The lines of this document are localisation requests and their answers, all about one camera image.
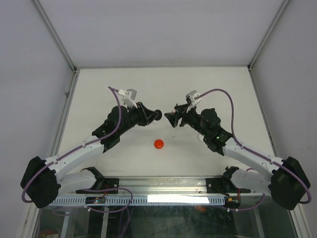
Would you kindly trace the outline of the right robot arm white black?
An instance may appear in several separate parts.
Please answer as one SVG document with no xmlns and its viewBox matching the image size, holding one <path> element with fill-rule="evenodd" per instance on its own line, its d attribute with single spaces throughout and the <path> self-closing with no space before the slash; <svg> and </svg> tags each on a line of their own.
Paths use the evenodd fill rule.
<svg viewBox="0 0 317 238">
<path fill-rule="evenodd" d="M 302 203 L 309 191 L 310 182 L 299 161 L 293 157 L 281 159 L 236 142 L 233 134 L 223 129 L 214 108 L 204 109 L 200 114 L 188 104 L 176 105 L 175 110 L 165 113 L 172 127 L 190 126 L 203 136 L 207 147 L 222 156 L 235 159 L 252 171 L 230 167 L 222 175 L 221 185 L 227 192 L 245 188 L 270 196 L 279 206 L 293 210 Z"/>
</svg>

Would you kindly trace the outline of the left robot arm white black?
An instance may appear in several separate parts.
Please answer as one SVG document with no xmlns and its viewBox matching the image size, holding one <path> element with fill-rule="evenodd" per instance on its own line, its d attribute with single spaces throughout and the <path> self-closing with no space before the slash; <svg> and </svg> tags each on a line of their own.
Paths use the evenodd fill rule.
<svg viewBox="0 0 317 238">
<path fill-rule="evenodd" d="M 147 126 L 161 117 L 160 110 L 147 109 L 142 102 L 132 108 L 115 106 L 104 123 L 79 146 L 46 159 L 37 156 L 30 160 L 20 183 L 22 200 L 44 208 L 59 195 L 100 192 L 105 188 L 105 177 L 95 167 L 78 173 L 71 170 L 113 148 L 121 135 L 134 126 Z"/>
</svg>

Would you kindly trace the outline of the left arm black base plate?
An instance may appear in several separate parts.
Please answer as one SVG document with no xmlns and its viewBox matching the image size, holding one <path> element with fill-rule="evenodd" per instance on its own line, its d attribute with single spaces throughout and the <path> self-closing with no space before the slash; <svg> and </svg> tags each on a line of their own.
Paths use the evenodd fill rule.
<svg viewBox="0 0 317 238">
<path fill-rule="evenodd" d="M 119 178 L 103 178 L 98 179 L 91 188 L 92 190 L 104 190 L 119 187 Z"/>
</svg>

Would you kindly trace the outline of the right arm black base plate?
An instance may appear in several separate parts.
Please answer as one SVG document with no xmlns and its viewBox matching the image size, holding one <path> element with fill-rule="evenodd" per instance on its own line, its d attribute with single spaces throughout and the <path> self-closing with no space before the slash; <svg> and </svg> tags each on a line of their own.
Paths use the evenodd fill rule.
<svg viewBox="0 0 317 238">
<path fill-rule="evenodd" d="M 222 177 L 206 178 L 207 193 L 221 193 L 228 196 L 230 193 L 251 193 L 250 189 L 237 188 L 233 183 Z"/>
</svg>

